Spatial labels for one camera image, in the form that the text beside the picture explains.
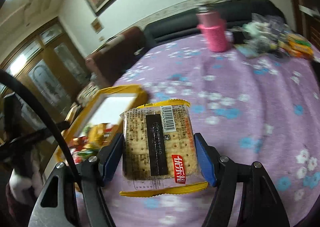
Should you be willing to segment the person's left hand white glove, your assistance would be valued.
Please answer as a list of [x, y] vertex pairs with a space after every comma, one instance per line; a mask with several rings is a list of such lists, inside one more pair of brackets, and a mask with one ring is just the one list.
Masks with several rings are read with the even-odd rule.
[[39, 157], [37, 152], [29, 150], [18, 161], [14, 167], [10, 179], [9, 187], [13, 197], [23, 205], [33, 207], [39, 197], [43, 180], [40, 174]]

